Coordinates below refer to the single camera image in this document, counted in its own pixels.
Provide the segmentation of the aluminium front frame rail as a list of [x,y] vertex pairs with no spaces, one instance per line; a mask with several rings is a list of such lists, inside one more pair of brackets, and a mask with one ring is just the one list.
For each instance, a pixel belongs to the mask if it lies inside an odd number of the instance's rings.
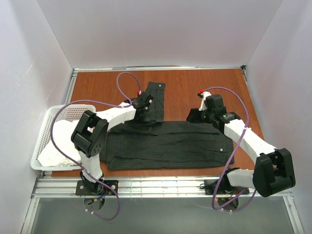
[[24,221],[24,234],[302,234],[291,191],[268,198],[247,194],[245,208],[229,213],[211,208],[203,177],[120,177],[116,198],[107,196],[100,213],[85,211],[89,197],[75,195],[78,179],[39,179]]

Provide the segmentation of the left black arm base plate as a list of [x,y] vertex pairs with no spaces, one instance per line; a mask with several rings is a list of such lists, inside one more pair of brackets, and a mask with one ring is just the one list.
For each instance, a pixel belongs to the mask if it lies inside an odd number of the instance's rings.
[[[111,187],[116,193],[118,193],[118,180],[104,180],[107,186]],[[89,195],[89,196],[101,196],[101,195],[114,195],[114,193],[103,186],[102,184],[85,182],[79,180],[76,186],[75,195]]]

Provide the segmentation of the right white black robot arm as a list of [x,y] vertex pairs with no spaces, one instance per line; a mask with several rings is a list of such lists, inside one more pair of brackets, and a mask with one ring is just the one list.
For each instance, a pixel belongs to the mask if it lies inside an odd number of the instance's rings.
[[254,162],[253,170],[227,169],[221,179],[223,190],[236,187],[251,188],[262,197],[268,197],[295,186],[293,160],[290,151],[278,149],[260,138],[234,112],[213,113],[193,108],[187,116],[192,123],[209,123],[230,138]]

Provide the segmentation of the white shirt in basket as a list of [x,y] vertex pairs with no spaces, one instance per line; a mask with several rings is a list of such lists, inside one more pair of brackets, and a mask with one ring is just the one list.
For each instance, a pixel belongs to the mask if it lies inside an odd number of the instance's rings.
[[[53,127],[53,139],[56,145],[70,158],[78,163],[81,162],[80,155],[71,141],[71,135],[78,124],[78,120],[67,121],[59,120],[55,122]],[[50,140],[40,153],[38,160],[44,167],[61,167],[61,166],[75,166],[76,164],[66,158],[59,152]]]

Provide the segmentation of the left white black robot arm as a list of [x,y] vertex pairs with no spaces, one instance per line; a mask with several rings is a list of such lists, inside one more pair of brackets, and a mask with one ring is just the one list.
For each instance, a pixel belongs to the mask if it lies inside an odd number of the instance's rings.
[[152,103],[152,99],[136,99],[132,104],[123,102],[98,114],[89,110],[83,113],[71,135],[71,141],[80,155],[84,180],[95,184],[103,178],[99,154],[104,149],[107,132],[119,124],[142,116]]

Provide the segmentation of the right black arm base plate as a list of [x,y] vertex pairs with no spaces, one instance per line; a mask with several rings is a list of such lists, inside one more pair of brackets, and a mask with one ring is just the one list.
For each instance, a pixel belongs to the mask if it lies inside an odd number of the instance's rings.
[[[213,195],[216,184],[218,180],[211,180],[206,179],[203,183],[200,184],[199,189],[204,190],[205,195]],[[216,194],[217,195],[237,195],[241,191],[243,191],[244,188],[242,187],[233,187],[228,182],[222,180]]]

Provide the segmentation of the white plastic laundry basket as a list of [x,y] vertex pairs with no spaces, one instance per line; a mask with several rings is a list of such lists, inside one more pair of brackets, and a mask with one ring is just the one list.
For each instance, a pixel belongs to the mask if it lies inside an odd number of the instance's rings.
[[[38,161],[38,157],[40,153],[43,151],[45,146],[49,143],[50,130],[52,121],[56,115],[56,113],[61,109],[64,105],[57,105],[50,107],[43,119],[43,123],[41,125],[39,135],[35,144],[35,148],[33,151],[33,155],[31,158],[30,166],[32,169],[37,171],[72,171],[81,169],[78,165],[72,166],[42,166],[42,164]],[[73,121],[80,119],[81,115],[84,111],[91,110],[92,112],[96,111],[95,106],[87,105],[87,104],[72,104],[63,110],[57,117],[57,121],[59,120],[68,120]]]

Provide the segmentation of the dark pinstriped long sleeve shirt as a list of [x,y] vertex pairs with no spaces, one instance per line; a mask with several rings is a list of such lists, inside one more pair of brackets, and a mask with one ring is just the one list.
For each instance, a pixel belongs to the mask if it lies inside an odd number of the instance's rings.
[[113,127],[100,154],[110,170],[188,169],[224,166],[233,142],[208,123],[164,121],[164,83],[149,82],[154,99],[141,120]]

